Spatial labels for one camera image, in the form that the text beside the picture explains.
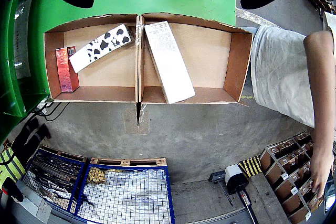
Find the bare person hand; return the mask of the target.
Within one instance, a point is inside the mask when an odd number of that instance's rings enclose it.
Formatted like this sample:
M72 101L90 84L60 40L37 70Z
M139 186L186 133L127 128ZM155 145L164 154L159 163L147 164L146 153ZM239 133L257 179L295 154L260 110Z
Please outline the bare person hand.
M329 177L332 171L334 162L334 155L332 152L318 152L313 153L311 158L311 178L312 178L312 191L317 193L317 197L321 198Z

